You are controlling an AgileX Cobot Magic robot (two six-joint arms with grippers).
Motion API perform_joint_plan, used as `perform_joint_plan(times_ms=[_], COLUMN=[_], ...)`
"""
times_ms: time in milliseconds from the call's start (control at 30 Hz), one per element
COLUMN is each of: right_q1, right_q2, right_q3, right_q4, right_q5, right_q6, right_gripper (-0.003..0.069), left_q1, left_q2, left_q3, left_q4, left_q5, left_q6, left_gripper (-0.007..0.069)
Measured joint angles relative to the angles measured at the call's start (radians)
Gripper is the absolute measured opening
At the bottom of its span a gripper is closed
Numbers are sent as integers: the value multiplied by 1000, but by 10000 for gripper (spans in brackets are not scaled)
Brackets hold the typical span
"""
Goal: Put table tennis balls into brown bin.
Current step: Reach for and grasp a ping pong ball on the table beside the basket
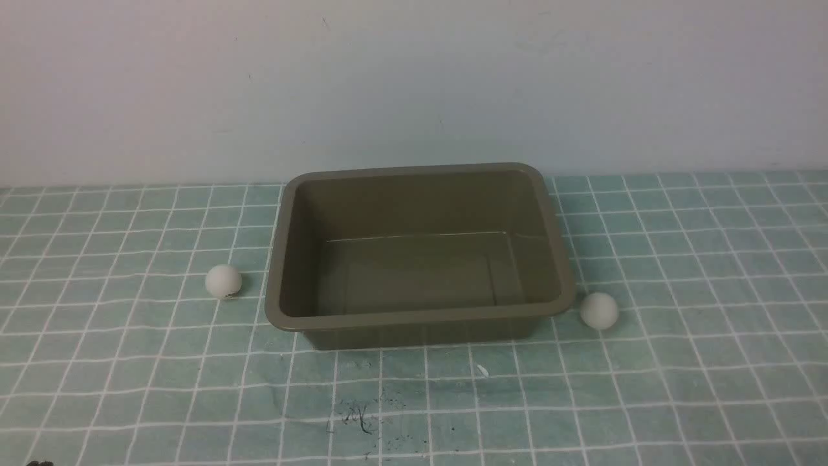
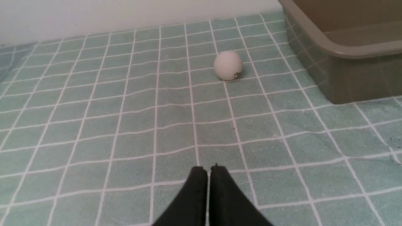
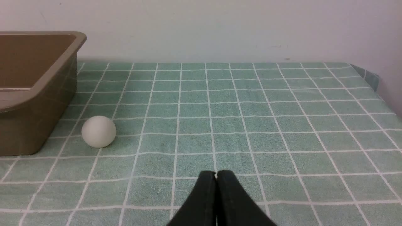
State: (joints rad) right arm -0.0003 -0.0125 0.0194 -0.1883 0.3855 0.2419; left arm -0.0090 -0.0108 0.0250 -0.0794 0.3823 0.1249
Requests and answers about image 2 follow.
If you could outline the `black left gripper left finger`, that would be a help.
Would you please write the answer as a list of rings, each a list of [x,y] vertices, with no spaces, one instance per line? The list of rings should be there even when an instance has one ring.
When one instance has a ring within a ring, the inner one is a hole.
[[[192,167],[187,180],[154,226],[205,226],[207,208],[207,171]]]

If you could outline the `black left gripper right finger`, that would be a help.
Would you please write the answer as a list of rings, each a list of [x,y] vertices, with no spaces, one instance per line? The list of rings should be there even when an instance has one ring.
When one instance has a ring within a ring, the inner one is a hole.
[[[210,226],[271,226],[247,199],[225,166],[211,167],[209,189]]]

